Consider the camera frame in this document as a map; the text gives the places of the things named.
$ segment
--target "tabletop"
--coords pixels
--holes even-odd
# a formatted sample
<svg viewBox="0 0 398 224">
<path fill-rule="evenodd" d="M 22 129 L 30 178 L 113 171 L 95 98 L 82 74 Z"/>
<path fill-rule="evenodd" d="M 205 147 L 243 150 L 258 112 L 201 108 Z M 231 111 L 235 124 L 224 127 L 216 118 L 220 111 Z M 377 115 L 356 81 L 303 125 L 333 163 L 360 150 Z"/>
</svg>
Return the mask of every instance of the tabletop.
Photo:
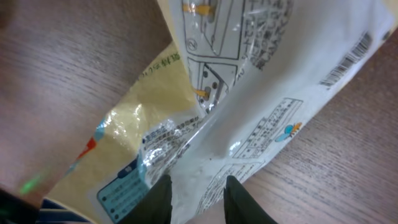
<svg viewBox="0 0 398 224">
<path fill-rule="evenodd" d="M 39 206 L 171 42 L 157 3 L 0 3 L 0 188 Z M 279 223 L 398 222 L 398 32 L 244 184 Z M 23 186 L 34 180 L 26 193 Z M 190 223 L 224 223 L 218 203 Z"/>
</svg>

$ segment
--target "wood grain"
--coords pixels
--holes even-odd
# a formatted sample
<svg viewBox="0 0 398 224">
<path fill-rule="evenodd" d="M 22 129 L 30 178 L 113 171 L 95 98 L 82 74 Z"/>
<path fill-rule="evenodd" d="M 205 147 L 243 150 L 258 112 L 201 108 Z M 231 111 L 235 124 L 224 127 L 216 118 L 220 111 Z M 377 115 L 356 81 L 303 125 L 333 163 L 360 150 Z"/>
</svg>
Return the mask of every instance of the wood grain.
<svg viewBox="0 0 398 224">
<path fill-rule="evenodd" d="M 153 0 L 8 7 L 0 16 L 0 187 L 38 205 L 171 39 Z M 395 32 L 245 183 L 279 223 L 398 223 L 397 59 Z M 40 184 L 21 195 L 35 177 Z M 219 203 L 190 223 L 224 223 L 223 215 Z"/>
</svg>

